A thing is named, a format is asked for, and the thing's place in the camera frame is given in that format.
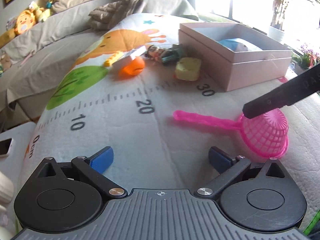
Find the grey covered sofa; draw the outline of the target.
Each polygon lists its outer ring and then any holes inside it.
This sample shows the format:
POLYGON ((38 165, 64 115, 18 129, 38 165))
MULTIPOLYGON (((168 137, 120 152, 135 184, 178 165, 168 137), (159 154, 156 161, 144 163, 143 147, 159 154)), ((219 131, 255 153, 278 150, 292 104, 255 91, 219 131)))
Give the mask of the grey covered sofa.
POLYGON ((1 76, 1 124, 36 120, 101 81, 109 71, 104 62, 116 51, 170 43, 181 18, 198 18, 187 0, 140 0, 134 14, 112 29, 92 29, 89 13, 116 1, 67 9, 1 48, 3 62, 11 65, 1 76))

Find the white blue-grey plastic block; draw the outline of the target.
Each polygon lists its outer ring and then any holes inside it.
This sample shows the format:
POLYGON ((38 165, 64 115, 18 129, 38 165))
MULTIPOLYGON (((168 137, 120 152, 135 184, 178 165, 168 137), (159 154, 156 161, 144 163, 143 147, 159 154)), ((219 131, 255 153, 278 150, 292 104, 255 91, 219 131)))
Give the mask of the white blue-grey plastic block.
POLYGON ((146 46, 140 46, 128 52, 126 55, 122 56, 118 61, 112 64, 113 69, 121 69, 128 64, 130 64, 136 57, 143 55, 146 52, 146 46))

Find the orange plastic fish toy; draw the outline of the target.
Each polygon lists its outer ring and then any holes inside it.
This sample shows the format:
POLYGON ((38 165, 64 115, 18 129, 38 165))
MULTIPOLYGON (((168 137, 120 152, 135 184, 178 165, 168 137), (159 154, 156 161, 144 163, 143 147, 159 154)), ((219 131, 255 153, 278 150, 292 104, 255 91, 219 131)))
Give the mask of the orange plastic fish toy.
POLYGON ((145 61, 141 56, 136 57, 128 65, 121 68, 119 71, 119 76, 124 78, 131 78, 139 75, 145 68, 145 61))

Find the blue wet wipes pack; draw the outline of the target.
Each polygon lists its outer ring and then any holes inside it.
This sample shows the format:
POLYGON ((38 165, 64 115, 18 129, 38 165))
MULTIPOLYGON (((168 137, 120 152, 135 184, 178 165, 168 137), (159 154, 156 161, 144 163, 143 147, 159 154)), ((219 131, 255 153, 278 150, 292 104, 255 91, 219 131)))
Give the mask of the blue wet wipes pack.
POLYGON ((248 46, 246 46, 244 40, 240 38, 224 39, 219 41, 219 44, 234 52, 248 51, 248 46))

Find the cartoon play mat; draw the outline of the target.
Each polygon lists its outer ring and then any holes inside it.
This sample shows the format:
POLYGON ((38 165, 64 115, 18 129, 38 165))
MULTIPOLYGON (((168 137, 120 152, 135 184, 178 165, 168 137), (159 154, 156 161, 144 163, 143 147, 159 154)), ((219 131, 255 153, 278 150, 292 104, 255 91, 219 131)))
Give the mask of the cartoon play mat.
POLYGON ((174 66, 147 60, 142 73, 129 77, 105 68, 106 59, 87 59, 59 84, 26 150, 20 185, 45 157, 70 161, 110 146, 114 161, 105 174, 127 190, 193 190, 217 174, 208 163, 210 147, 258 157, 238 131, 176 122, 173 112, 237 120, 245 103, 295 77, 288 70, 278 79, 225 92, 211 67, 202 66, 198 80, 185 82, 175 77, 174 66))

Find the small doll figure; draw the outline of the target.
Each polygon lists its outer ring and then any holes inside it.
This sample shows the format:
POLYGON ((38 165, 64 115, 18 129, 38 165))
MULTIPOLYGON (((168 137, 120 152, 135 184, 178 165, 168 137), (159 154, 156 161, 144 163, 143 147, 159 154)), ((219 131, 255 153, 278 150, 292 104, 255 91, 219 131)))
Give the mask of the small doll figure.
POLYGON ((166 52, 167 50, 164 48, 159 48, 155 45, 149 46, 149 48, 146 51, 146 56, 150 59, 153 59, 155 61, 161 62, 162 61, 162 55, 166 52))

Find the yellow duck plush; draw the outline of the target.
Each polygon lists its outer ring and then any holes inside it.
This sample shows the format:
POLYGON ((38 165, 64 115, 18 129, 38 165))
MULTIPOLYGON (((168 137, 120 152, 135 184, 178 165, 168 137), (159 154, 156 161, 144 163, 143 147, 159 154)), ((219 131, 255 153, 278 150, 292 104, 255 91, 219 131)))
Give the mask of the yellow duck plush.
POLYGON ((24 10, 20 13, 13 28, 4 32, 0 37, 0 48, 4 47, 16 36, 25 33, 36 24, 36 18, 30 9, 24 10))

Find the pink cardboard box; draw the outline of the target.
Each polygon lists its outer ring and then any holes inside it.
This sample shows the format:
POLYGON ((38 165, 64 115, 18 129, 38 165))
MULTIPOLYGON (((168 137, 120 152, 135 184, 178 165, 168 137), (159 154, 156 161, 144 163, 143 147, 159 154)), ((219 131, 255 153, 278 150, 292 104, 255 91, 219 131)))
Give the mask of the pink cardboard box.
POLYGON ((289 48, 238 23, 182 23, 178 40, 227 92, 283 77, 291 62, 289 48), (248 51, 234 52, 219 44, 233 38, 243 39, 248 51))

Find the yellow building brick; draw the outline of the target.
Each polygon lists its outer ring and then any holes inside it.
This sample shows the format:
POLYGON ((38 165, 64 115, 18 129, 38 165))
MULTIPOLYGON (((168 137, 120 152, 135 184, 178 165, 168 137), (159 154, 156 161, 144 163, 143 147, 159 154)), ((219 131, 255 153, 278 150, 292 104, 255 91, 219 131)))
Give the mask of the yellow building brick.
POLYGON ((105 62, 105 67, 110 67, 112 64, 114 64, 116 61, 118 61, 124 53, 122 51, 116 51, 114 54, 112 54, 105 62))

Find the yellow sponge-like box toy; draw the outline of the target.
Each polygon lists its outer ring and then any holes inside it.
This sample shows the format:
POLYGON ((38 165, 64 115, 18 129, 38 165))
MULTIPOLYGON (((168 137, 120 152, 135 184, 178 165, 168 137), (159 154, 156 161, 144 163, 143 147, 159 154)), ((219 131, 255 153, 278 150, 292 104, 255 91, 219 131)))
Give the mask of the yellow sponge-like box toy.
POLYGON ((199 78, 200 69, 200 59, 184 57, 176 63, 175 76, 182 81, 196 81, 199 78))

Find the brown puffer jacket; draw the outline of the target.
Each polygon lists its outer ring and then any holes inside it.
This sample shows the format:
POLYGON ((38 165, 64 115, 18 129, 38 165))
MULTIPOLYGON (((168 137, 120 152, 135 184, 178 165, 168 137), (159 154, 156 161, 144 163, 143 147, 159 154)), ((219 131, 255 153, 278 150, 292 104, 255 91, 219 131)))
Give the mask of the brown puffer jacket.
POLYGON ((94 30, 110 30, 121 20, 134 14, 140 0, 119 0, 99 6, 89 13, 88 21, 94 30))

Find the pink plastic strainer scoop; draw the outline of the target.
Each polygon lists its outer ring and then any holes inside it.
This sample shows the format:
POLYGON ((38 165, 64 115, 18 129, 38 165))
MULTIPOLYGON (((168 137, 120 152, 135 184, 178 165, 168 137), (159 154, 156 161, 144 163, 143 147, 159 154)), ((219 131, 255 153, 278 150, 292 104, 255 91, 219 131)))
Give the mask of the pink plastic strainer scoop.
POLYGON ((237 130, 246 146, 263 158, 281 158, 289 147, 289 124, 279 109, 271 110, 253 119, 240 115, 238 121, 181 110, 172 114, 177 121, 185 121, 226 130, 237 130))

